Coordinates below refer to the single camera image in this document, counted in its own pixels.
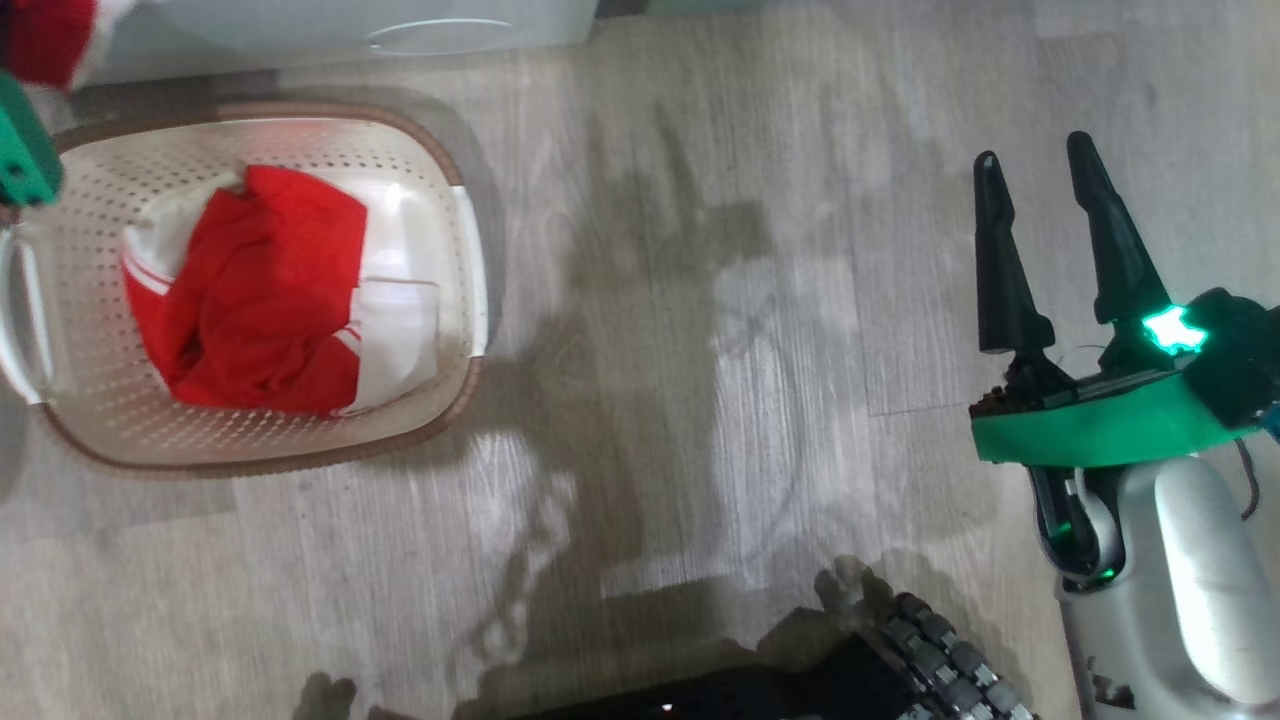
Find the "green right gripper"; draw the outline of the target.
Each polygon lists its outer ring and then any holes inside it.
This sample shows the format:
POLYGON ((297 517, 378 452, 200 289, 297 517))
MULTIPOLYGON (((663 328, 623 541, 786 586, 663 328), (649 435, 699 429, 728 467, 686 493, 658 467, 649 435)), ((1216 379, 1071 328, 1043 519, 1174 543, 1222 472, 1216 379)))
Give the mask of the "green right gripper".
MULTIPOLYGON (((1066 141, 1074 197, 1089 223, 1100 324, 1139 323, 1171 300, 1093 138, 1066 141)), ((1204 341, 1166 354, 1144 340, 1119 369, 1075 378, 1048 359, 1052 322, 1030 292, 998 158, 974 160, 978 347, 1012 352, 1004 384, 969 407, 978 457, 1027 468, 1111 468, 1196 454, 1263 427, 1263 375, 1204 341)))

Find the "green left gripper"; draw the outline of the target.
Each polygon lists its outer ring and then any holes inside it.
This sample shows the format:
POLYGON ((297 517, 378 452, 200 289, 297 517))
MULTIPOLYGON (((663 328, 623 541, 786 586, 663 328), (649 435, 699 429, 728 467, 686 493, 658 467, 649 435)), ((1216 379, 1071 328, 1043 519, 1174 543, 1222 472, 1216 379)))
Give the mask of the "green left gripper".
POLYGON ((0 205, 56 202, 64 169, 52 137, 19 81, 0 70, 0 205))

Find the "red garment with white trim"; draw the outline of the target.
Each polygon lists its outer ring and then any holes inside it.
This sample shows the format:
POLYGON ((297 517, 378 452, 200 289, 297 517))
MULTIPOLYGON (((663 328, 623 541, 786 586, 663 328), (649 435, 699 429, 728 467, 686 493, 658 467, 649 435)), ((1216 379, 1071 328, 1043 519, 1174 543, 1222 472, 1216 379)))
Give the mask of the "red garment with white trim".
POLYGON ((0 0, 0 68, 70 92, 104 61, 137 0, 0 0))

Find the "red white-striped garment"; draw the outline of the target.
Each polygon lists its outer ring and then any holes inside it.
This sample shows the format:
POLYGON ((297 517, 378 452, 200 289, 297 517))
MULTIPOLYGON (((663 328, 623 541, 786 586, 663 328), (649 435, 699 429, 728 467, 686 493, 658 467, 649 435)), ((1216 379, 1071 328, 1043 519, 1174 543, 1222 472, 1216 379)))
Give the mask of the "red white-striped garment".
POLYGON ((250 165, 164 193, 122 233, 125 295, 180 404, 349 416, 439 372, 443 288, 413 195, 250 165))

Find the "cream perforated laundry basket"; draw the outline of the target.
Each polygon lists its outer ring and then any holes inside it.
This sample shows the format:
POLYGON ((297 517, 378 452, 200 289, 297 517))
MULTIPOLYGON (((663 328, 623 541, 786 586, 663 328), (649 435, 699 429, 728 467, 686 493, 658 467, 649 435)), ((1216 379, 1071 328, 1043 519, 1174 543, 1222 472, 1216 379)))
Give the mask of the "cream perforated laundry basket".
POLYGON ((253 477, 421 445, 465 411, 485 364, 486 268, 453 155, 372 106, 232 102, 54 140, 59 201, 0 225, 0 378, 69 454, 124 475, 253 477), (122 232, 166 191, 253 164, 311 170, 370 206, 442 291, 439 372, 353 416, 192 407, 148 364, 125 297, 122 232))

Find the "white front-load washing machine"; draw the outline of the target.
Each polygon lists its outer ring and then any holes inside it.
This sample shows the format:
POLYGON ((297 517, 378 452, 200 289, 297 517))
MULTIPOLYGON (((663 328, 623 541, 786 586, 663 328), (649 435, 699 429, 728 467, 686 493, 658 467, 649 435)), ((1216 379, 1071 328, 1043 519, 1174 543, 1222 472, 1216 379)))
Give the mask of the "white front-load washing machine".
POLYGON ((134 0, 90 85, 581 44, 600 0, 134 0))

